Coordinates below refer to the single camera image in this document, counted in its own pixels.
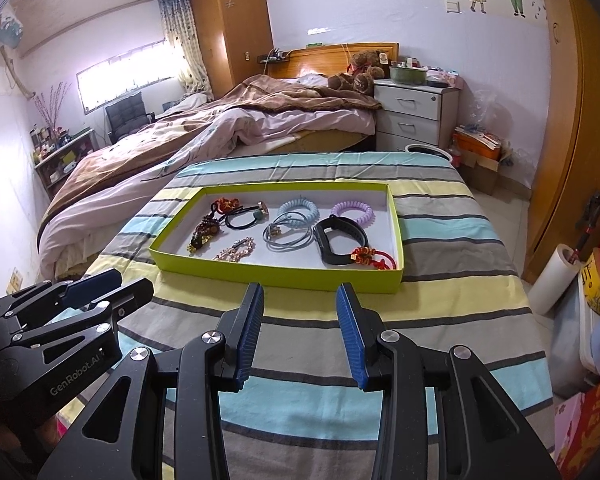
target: silver screw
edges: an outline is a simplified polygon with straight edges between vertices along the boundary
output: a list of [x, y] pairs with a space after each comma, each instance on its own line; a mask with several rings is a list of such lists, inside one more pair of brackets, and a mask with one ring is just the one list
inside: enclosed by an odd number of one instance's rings
[[222, 339], [222, 334], [216, 332], [215, 330], [210, 330], [209, 332], [205, 332], [202, 335], [202, 341], [206, 344], [210, 345], [212, 343], [217, 343]]
[[142, 359], [145, 359], [149, 355], [149, 351], [144, 346], [139, 346], [138, 348], [134, 348], [130, 352], [130, 355], [134, 361], [142, 361]]
[[398, 339], [400, 339], [400, 334], [398, 334], [395, 330], [384, 330], [384, 332], [380, 334], [380, 339], [382, 339], [382, 341], [386, 341], [387, 343], [395, 343], [398, 341]]
[[458, 359], [468, 359], [471, 357], [471, 350], [469, 350], [466, 346], [456, 346], [454, 348], [454, 355]]

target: window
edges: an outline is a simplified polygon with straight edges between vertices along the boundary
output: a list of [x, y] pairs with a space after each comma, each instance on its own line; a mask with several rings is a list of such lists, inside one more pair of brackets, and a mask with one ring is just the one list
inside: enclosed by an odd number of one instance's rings
[[98, 63], [77, 75], [84, 113], [127, 92], [174, 77], [177, 71], [174, 50], [166, 40]]

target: striped tablecloth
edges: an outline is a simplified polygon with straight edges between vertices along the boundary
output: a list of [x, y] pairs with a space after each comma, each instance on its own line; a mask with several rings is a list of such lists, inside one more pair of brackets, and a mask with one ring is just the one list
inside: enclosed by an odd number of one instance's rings
[[[197, 188], [289, 180], [388, 183], [404, 243], [395, 295], [360, 294], [363, 306], [418, 345], [469, 346], [525, 414], [548, 449], [554, 412], [546, 357], [522, 283], [503, 243], [446, 160], [419, 153], [289, 154], [189, 166], [131, 219], [88, 274], [109, 267], [125, 281], [154, 282], [155, 297], [120, 323], [126, 354], [139, 344], [179, 348], [239, 305], [246, 285], [161, 272], [148, 246]], [[234, 479], [368, 479], [381, 397], [356, 388], [334, 307], [334, 292], [265, 288], [265, 318], [253, 372], [239, 394], [220, 394]], [[67, 421], [102, 384], [63, 412]], [[174, 392], [169, 397], [174, 399]], [[430, 478], [437, 478], [437, 423], [429, 410]], [[167, 414], [164, 470], [173, 474], [173, 404]]]

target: black chair cushion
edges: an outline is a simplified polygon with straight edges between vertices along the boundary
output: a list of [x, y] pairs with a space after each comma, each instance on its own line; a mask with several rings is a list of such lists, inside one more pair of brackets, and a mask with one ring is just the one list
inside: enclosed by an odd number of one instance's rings
[[113, 103], [111, 106], [105, 107], [105, 110], [109, 117], [111, 137], [114, 142], [137, 133], [140, 128], [150, 123], [144, 102], [142, 102], [142, 92]]

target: curtain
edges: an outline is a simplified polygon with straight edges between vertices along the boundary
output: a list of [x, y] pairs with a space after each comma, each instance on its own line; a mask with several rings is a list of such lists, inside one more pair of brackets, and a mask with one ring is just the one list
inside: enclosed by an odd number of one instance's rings
[[178, 64], [179, 81], [188, 92], [212, 96], [189, 0], [158, 0], [158, 4], [164, 36], [182, 60]]

